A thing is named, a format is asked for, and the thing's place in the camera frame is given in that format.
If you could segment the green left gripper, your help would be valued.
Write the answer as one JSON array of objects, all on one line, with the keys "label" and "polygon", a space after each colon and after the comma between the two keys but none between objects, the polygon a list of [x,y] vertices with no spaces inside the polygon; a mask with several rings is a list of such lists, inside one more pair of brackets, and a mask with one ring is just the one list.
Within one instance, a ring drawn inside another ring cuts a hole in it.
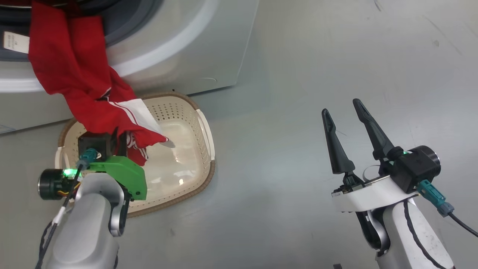
[{"label": "green left gripper", "polygon": [[88,170],[104,172],[127,189],[131,197],[145,201],[148,194],[145,171],[127,157],[127,133],[117,133],[117,155],[89,164]]}]

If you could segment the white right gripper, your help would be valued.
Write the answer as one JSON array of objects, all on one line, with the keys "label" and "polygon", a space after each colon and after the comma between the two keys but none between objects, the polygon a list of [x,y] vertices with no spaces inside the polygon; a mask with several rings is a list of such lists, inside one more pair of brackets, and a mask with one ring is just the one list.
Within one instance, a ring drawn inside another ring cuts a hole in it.
[{"label": "white right gripper", "polygon": [[[357,117],[364,124],[372,143],[374,159],[386,159],[387,154],[394,148],[394,145],[366,109],[362,101],[355,98],[352,102]],[[338,139],[336,125],[328,109],[322,110],[322,121],[333,174],[353,174],[355,165],[348,159]],[[363,212],[393,205],[417,194],[417,191],[407,194],[390,176],[386,176],[374,179],[371,184],[366,184],[364,188],[352,192],[344,193],[343,191],[339,191],[334,193],[332,194],[332,203],[339,212]]]}]

